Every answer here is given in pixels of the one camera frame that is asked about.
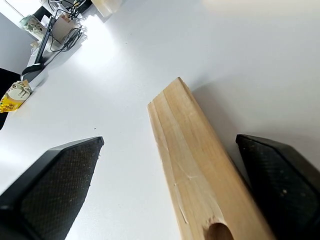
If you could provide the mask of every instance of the black cable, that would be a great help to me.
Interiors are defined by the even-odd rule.
[[[74,20],[80,14],[79,7],[81,7],[82,4],[86,0],[75,0],[73,4],[70,1],[67,1],[67,0],[62,0],[62,1],[71,4],[71,6],[65,7],[68,11],[65,11],[65,10],[62,10],[62,9],[57,9],[54,18],[57,18],[58,11],[61,11],[61,12],[67,13],[69,19]],[[54,13],[54,9],[52,8],[51,1],[47,0],[47,2],[49,4],[49,6],[50,6],[50,8],[52,10],[52,14],[53,14]]]
[[[52,46],[54,44],[54,37],[52,36],[52,33],[51,33],[52,39],[51,39],[50,50],[54,53],[67,52],[76,45],[76,43],[78,42],[78,40],[81,38],[82,35],[83,35],[83,28],[82,27],[72,28],[69,31],[69,33],[66,35],[62,47],[59,50],[53,50]]]

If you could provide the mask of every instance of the wood grain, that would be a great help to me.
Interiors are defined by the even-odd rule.
[[[180,78],[149,103],[148,112],[182,239],[274,239]]]

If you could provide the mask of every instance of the white desk surface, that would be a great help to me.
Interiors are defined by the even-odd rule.
[[[147,104],[180,76],[243,170],[237,133],[320,167],[320,4],[128,0],[58,55],[0,131],[0,192],[47,149],[103,136],[68,240],[180,239]]]

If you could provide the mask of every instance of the plastic bag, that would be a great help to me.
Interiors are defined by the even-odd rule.
[[[17,110],[30,96],[32,90],[27,80],[17,81],[6,91],[0,101],[0,113]]]

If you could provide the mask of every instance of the hole in wood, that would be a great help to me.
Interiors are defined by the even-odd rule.
[[[219,222],[212,224],[204,236],[205,240],[234,240],[229,228]]]

